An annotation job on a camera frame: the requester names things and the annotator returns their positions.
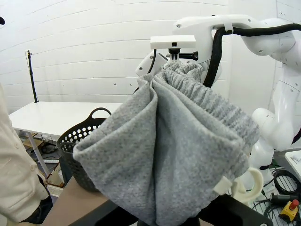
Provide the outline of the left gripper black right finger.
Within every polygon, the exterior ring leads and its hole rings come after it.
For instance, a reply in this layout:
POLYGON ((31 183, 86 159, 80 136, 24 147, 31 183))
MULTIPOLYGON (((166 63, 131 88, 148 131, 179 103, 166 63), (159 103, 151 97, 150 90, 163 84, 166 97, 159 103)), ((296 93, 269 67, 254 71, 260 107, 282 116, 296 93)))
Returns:
POLYGON ((200 211, 199 218, 214 226, 273 226, 272 220, 229 195, 210 202, 200 211))

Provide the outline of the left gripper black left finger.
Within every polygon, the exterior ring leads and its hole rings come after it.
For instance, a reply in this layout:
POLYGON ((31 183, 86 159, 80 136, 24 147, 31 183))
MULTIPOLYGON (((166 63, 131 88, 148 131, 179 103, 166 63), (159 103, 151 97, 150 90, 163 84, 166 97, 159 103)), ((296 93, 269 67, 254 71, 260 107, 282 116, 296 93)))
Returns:
POLYGON ((108 200, 73 222, 72 226, 130 226, 138 218, 108 200))

